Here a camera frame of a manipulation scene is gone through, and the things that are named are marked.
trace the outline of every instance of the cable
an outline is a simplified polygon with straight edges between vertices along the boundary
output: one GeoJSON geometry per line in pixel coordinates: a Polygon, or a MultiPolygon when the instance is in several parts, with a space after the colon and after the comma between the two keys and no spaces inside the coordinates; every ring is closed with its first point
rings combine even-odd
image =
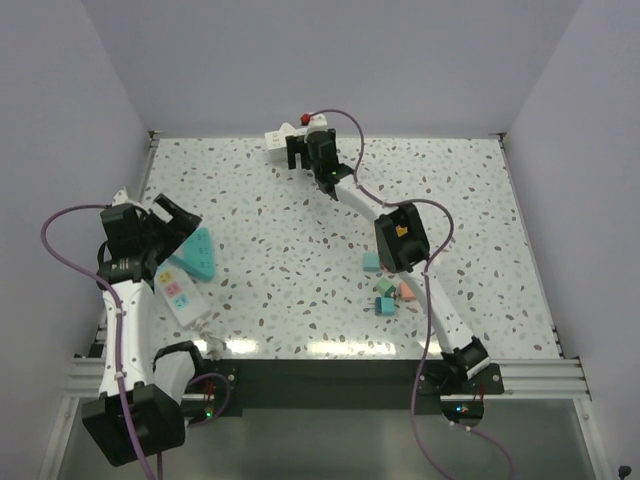
{"type": "MultiPolygon", "coordinates": [[[[424,267],[424,270],[422,272],[423,277],[424,277],[424,286],[425,286],[425,292],[427,295],[427,339],[425,341],[425,346],[424,346],[424,350],[422,351],[422,356],[420,358],[420,363],[418,364],[418,370],[416,372],[416,377],[415,380],[413,382],[413,390],[411,392],[411,408],[410,408],[410,412],[411,412],[411,429],[413,430],[413,435],[416,439],[416,443],[418,444],[418,447],[420,448],[420,450],[422,451],[422,454],[425,456],[425,458],[429,461],[429,463],[445,478],[449,479],[449,480],[455,480],[454,477],[447,472],[443,467],[441,467],[436,461],[435,459],[432,457],[431,453],[429,452],[429,449],[427,448],[427,446],[424,444],[424,441],[422,440],[422,437],[420,436],[420,432],[418,431],[418,425],[417,425],[417,419],[416,419],[416,400],[417,400],[417,396],[418,396],[418,388],[420,385],[420,375],[424,375],[424,366],[427,360],[427,353],[429,351],[429,344],[431,343],[431,325],[432,325],[432,312],[431,312],[431,289],[429,286],[429,267],[431,266],[431,264],[433,263],[433,261],[435,260],[435,258],[447,247],[447,245],[449,244],[449,242],[451,242],[451,239],[453,238],[453,231],[454,231],[454,221],[453,221],[453,216],[451,215],[451,213],[449,212],[449,210],[447,210],[447,208],[434,201],[434,200],[428,200],[426,198],[417,198],[417,199],[410,199],[410,200],[403,200],[400,202],[386,202],[380,198],[378,198],[376,195],[374,195],[373,193],[371,193],[369,190],[367,190],[359,181],[358,181],[358,172],[360,170],[360,167],[362,165],[362,160],[364,158],[364,132],[362,131],[362,127],[360,126],[360,123],[358,123],[358,121],[355,119],[355,117],[353,117],[351,114],[343,111],[343,110],[339,110],[339,109],[334,109],[334,108],[326,108],[326,109],[322,109],[322,110],[318,110],[312,114],[310,114],[311,117],[315,116],[315,115],[319,115],[319,114],[323,114],[323,113],[337,113],[339,115],[345,116],[347,117],[349,120],[351,120],[353,122],[353,124],[355,125],[355,127],[358,129],[358,133],[360,135],[360,151],[358,152],[358,159],[356,161],[356,166],[353,170],[353,181],[355,182],[356,186],[362,190],[362,192],[371,200],[373,200],[374,202],[376,202],[378,205],[382,205],[382,206],[388,206],[388,207],[399,207],[401,205],[407,204],[407,203],[425,203],[427,205],[431,205],[433,207],[436,207],[438,210],[440,210],[442,213],[445,214],[445,216],[447,217],[447,220],[449,221],[449,232],[447,234],[447,237],[445,238],[444,242],[442,242],[442,244],[435,250],[435,252],[433,252],[433,254],[431,255],[431,257],[427,260],[427,263],[424,267]]],[[[459,424],[455,424],[456,426],[458,426],[461,429],[465,429],[465,427],[459,425],[459,424]]],[[[478,431],[476,429],[472,429],[471,433],[473,433],[474,435],[483,438],[485,440],[487,440],[488,442],[492,443],[493,445],[495,445],[502,453],[503,455],[507,458],[507,461],[509,462],[509,479],[515,479],[516,477],[516,465],[515,465],[515,461],[513,460],[513,457],[511,456],[511,454],[507,451],[507,449],[500,444],[500,442],[496,439],[494,439],[493,437],[489,436],[488,434],[478,431]]]]}
{"type": "Polygon", "coordinates": [[[164,480],[164,467],[162,466],[162,452],[156,455],[156,472],[158,480],[164,480]]]}
{"type": "MultiPolygon", "coordinates": [[[[88,277],[94,281],[96,281],[97,283],[99,283],[101,286],[103,286],[113,297],[113,301],[116,304],[116,338],[115,338],[115,370],[116,370],[116,381],[118,383],[118,393],[120,396],[120,403],[122,405],[122,413],[124,414],[124,420],[125,420],[125,424],[127,427],[127,433],[129,434],[129,439],[131,440],[131,445],[133,446],[133,450],[136,453],[136,457],[138,458],[138,461],[140,462],[140,466],[142,467],[142,470],[144,471],[145,476],[147,477],[148,480],[162,480],[163,477],[163,468],[162,468],[162,455],[158,454],[158,458],[157,458],[157,466],[158,466],[158,476],[156,478],[156,476],[153,474],[153,470],[151,469],[151,465],[149,465],[149,461],[147,460],[147,457],[144,454],[144,451],[142,450],[142,446],[140,445],[140,439],[138,438],[138,435],[136,434],[136,429],[135,429],[135,425],[133,424],[133,418],[131,417],[131,409],[129,408],[129,402],[127,401],[127,391],[125,388],[125,384],[124,384],[124,372],[122,371],[122,329],[123,329],[123,318],[122,318],[122,300],[120,299],[120,296],[118,295],[118,293],[115,291],[115,289],[106,281],[104,280],[102,277],[96,275],[95,273],[87,270],[86,268],[81,267],[80,265],[72,262],[71,260],[68,260],[67,258],[63,257],[62,255],[60,255],[57,251],[55,251],[53,249],[53,247],[51,246],[51,244],[49,243],[49,239],[47,238],[47,231],[49,229],[49,226],[59,217],[66,215],[70,212],[75,212],[78,210],[93,210],[93,209],[99,209],[99,210],[104,210],[105,208],[109,208],[109,205],[101,205],[101,204],[90,204],[90,205],[78,205],[75,207],[69,207],[69,208],[65,208],[64,210],[60,210],[57,213],[54,213],[51,217],[49,217],[44,224],[42,225],[42,228],[40,229],[40,240],[42,241],[42,245],[44,245],[44,248],[47,250],[47,252],[49,252],[49,254],[51,254],[51,256],[53,258],[55,258],[56,260],[58,260],[60,263],[62,263],[63,265],[66,265],[67,267],[75,270],[76,272],[84,275],[85,277],[88,277]]],[[[218,418],[222,412],[224,411],[224,409],[227,407],[227,405],[229,404],[229,401],[231,399],[231,385],[229,383],[229,380],[224,377],[223,375],[220,375],[218,373],[207,373],[204,375],[200,375],[199,377],[196,377],[194,379],[192,379],[189,382],[189,385],[192,385],[194,383],[199,382],[200,380],[203,380],[205,378],[222,378],[222,380],[225,382],[226,385],[226,390],[227,390],[227,394],[224,400],[224,403],[222,404],[222,407],[220,409],[218,409],[218,411],[215,413],[215,415],[213,415],[212,417],[204,420],[203,422],[200,422],[198,424],[196,424],[197,426],[202,426],[202,425],[206,425],[208,423],[210,423],[211,421],[213,421],[214,419],[218,418]]]]}
{"type": "Polygon", "coordinates": [[[213,415],[211,415],[210,417],[204,419],[201,422],[190,424],[189,428],[203,427],[203,426],[213,422],[216,418],[218,418],[220,415],[222,415],[222,412],[225,411],[225,409],[229,405],[229,401],[231,400],[231,383],[229,382],[229,379],[227,377],[225,377],[224,375],[221,375],[219,373],[213,373],[212,372],[212,373],[205,373],[203,375],[200,375],[200,376],[190,380],[189,383],[188,383],[188,386],[195,385],[196,383],[201,382],[202,380],[206,380],[208,378],[219,378],[224,382],[225,391],[226,391],[225,396],[224,396],[224,402],[222,402],[222,406],[218,409],[217,412],[214,412],[213,415]]]}
{"type": "Polygon", "coordinates": [[[141,207],[140,205],[135,205],[135,204],[133,204],[133,203],[132,203],[132,204],[130,204],[130,205],[131,205],[134,209],[138,210],[138,211],[142,214],[142,216],[143,216],[144,218],[147,218],[147,217],[149,216],[149,212],[148,212],[144,207],[141,207]]]}

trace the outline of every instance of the glass panel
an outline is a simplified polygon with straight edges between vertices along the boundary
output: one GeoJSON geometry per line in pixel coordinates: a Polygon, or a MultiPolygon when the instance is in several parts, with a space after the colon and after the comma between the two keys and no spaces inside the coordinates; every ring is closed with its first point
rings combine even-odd
{"type": "MultiPolygon", "coordinates": [[[[433,456],[455,478],[507,478],[492,445],[442,416],[419,418],[433,456]]],[[[515,458],[519,480],[595,479],[571,401],[486,402],[478,427],[515,458]]],[[[439,480],[413,438],[406,411],[247,410],[188,432],[164,454],[165,479],[439,480]]],[[[136,463],[114,468],[76,419],[62,480],[139,480],[136,463]]]]}

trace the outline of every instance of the green cube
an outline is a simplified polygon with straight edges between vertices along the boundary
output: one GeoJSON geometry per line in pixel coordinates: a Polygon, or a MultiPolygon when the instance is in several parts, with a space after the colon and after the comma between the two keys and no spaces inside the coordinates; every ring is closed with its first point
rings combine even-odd
{"type": "Polygon", "coordinates": [[[381,278],[376,284],[376,290],[383,297],[392,297],[396,293],[396,287],[391,283],[391,280],[381,278]]]}

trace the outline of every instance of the pink cube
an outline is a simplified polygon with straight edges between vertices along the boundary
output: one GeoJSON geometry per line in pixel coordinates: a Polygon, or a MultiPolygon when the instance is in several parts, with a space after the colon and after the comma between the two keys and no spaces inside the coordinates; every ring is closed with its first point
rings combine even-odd
{"type": "Polygon", "coordinates": [[[400,282],[400,285],[398,285],[398,296],[405,302],[410,302],[416,299],[416,296],[409,288],[409,285],[404,282],[400,282]]]}

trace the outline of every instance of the small cube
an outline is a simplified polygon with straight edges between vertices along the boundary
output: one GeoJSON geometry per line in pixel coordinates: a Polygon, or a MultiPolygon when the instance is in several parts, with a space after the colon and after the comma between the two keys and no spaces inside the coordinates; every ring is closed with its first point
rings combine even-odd
{"type": "Polygon", "coordinates": [[[398,296],[405,302],[411,302],[416,299],[416,296],[413,294],[411,288],[409,288],[409,285],[404,282],[401,282],[400,285],[398,285],[398,296]]]}
{"type": "Polygon", "coordinates": [[[376,315],[394,315],[396,313],[396,305],[393,298],[377,297],[376,298],[376,315]]]}
{"type": "Polygon", "coordinates": [[[365,253],[362,261],[362,268],[365,272],[380,271],[380,258],[378,258],[378,255],[372,252],[365,253]]]}
{"type": "Polygon", "coordinates": [[[393,294],[396,293],[396,287],[393,285],[393,283],[391,283],[390,280],[387,280],[386,278],[381,278],[380,280],[378,280],[378,283],[376,284],[376,290],[378,290],[378,293],[383,297],[392,297],[393,294]]]}

